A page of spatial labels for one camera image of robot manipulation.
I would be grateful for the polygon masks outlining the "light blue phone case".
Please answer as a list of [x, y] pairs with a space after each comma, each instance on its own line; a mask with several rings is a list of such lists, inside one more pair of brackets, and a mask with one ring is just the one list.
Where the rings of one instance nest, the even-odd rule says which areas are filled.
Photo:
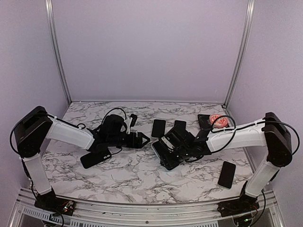
[[160, 159], [160, 161], [163, 160], [163, 154], [164, 154], [164, 147], [162, 146], [160, 141], [156, 141], [152, 143], [151, 145], [155, 155]]

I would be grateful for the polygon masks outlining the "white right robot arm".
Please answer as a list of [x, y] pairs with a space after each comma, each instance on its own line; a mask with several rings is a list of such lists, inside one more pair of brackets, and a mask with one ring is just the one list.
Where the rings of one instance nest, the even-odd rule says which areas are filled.
[[179, 125], [152, 143], [152, 149], [167, 170], [183, 161], [200, 158], [226, 149], [266, 147], [262, 162], [244, 185], [244, 194], [235, 200], [234, 207], [244, 212], [253, 204], [253, 198], [293, 159], [292, 140], [286, 124], [273, 113], [251, 123], [215, 129], [212, 125], [196, 136]]

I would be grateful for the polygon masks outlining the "black smartphone mint edge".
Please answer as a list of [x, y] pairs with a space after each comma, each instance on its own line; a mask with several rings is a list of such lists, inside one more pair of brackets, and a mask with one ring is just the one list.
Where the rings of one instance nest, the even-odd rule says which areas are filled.
[[170, 151], [165, 145], [162, 144], [164, 147], [164, 154], [163, 154], [163, 160], [160, 161], [160, 164], [166, 168], [168, 171], [176, 168], [179, 166], [180, 163], [183, 162], [181, 158], [177, 156], [177, 154]]

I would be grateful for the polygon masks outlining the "black phone case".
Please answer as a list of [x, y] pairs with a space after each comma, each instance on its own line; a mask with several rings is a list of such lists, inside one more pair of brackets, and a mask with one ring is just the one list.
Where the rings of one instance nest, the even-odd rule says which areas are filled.
[[91, 168], [101, 162], [104, 162], [112, 157], [108, 147], [102, 148], [99, 152], [90, 152], [80, 158], [82, 166], [85, 169]]

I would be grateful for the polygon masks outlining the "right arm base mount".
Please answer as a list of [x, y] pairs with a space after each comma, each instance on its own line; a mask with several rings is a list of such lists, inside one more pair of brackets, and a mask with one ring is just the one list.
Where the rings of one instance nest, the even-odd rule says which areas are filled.
[[257, 197], [248, 196], [243, 189], [239, 198], [218, 203], [217, 211], [221, 217], [238, 215], [259, 209]]

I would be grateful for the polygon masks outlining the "black smartphone dark edge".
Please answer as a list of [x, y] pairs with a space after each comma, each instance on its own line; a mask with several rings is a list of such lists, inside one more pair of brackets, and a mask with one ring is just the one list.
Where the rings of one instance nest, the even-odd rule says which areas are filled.
[[179, 126], [182, 129], [186, 129], [187, 123], [185, 121], [175, 120], [173, 126]]

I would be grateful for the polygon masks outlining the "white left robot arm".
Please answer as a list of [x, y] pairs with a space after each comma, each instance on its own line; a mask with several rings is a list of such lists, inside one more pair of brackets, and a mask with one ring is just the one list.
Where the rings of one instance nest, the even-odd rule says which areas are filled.
[[12, 150], [19, 155], [28, 178], [36, 188], [41, 202], [49, 210], [56, 210], [60, 200], [48, 180], [42, 163], [47, 141], [59, 141], [87, 151], [80, 158], [85, 169], [110, 159], [114, 154], [109, 150], [115, 147], [143, 148], [150, 138], [142, 132], [133, 132], [137, 115], [119, 116], [109, 111], [101, 124], [90, 129], [83, 124], [72, 124], [49, 114], [42, 106], [37, 106], [23, 117], [11, 130], [9, 140]]

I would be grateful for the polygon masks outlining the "black smartphone green edge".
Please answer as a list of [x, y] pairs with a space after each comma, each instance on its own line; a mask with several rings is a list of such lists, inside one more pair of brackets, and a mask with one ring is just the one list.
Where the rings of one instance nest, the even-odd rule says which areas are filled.
[[231, 189], [235, 175], [235, 170], [236, 170], [235, 164], [224, 161], [217, 184], [220, 187]]

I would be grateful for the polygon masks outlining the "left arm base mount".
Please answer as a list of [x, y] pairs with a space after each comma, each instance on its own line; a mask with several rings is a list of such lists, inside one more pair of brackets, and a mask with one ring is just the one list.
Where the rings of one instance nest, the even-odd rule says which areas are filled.
[[63, 215], [72, 216], [75, 208], [75, 201], [63, 199], [56, 196], [54, 190], [40, 195], [37, 194], [34, 206], [40, 209], [59, 212]]

